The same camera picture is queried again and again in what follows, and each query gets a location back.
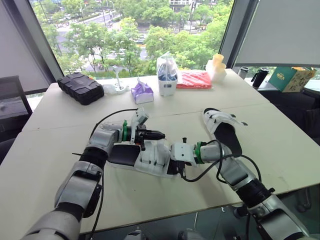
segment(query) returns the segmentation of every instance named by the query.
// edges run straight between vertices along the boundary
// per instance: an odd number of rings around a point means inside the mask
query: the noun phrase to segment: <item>red package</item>
[[[183,70],[182,80],[179,80],[176,87],[178,89],[210,89],[211,79],[206,71],[202,70]]]

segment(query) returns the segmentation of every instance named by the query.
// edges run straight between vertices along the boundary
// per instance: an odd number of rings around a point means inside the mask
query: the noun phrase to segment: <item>green ring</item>
[[[200,148],[201,148],[201,142],[198,141],[196,143],[196,148],[194,150],[194,153],[196,155],[196,159],[198,160],[197,164],[204,164],[204,162],[201,160]]]
[[[127,127],[128,123],[126,120],[124,120],[123,122],[123,135],[122,135],[122,141],[126,141],[127,137],[128,137],[128,127]]]

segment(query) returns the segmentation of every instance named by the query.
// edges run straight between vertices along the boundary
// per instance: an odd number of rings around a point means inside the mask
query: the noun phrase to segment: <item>building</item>
[[[209,5],[216,5],[218,0],[209,0]],[[192,2],[201,3],[201,0],[169,0],[174,12],[179,12],[184,6],[190,6]]]

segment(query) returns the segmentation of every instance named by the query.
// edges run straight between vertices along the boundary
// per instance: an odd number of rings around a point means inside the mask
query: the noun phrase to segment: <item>purple tissue box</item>
[[[131,88],[131,93],[135,104],[149,103],[154,100],[154,91],[152,91],[148,84],[140,80],[138,80],[138,84],[134,88]]]

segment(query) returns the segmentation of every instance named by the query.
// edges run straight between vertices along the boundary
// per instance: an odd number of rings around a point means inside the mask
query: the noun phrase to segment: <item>black handle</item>
[[[256,80],[256,77],[257,77],[258,73],[256,73],[253,78],[251,79],[251,82],[253,82],[254,80]]]

